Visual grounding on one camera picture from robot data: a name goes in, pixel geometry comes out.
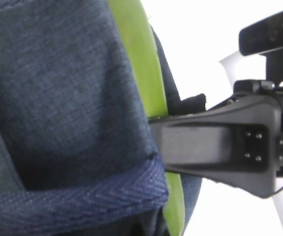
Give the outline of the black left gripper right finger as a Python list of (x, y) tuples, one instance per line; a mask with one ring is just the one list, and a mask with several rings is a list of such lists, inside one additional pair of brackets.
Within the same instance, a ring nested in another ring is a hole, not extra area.
[(281, 116), (275, 99), (255, 95), (149, 123), (167, 171), (205, 177), (265, 199), (275, 193)]

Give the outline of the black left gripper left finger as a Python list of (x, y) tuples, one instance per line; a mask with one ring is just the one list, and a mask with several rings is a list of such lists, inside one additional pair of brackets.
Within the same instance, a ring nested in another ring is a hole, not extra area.
[(206, 111), (206, 96), (201, 93), (180, 101), (176, 105), (176, 115), (197, 114)]

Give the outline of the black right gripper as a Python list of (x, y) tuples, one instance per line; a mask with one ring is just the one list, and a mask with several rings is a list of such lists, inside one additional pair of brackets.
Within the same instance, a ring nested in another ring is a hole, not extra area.
[(283, 92), (283, 11), (240, 30), (239, 51), (243, 56), (265, 56), (266, 80)]

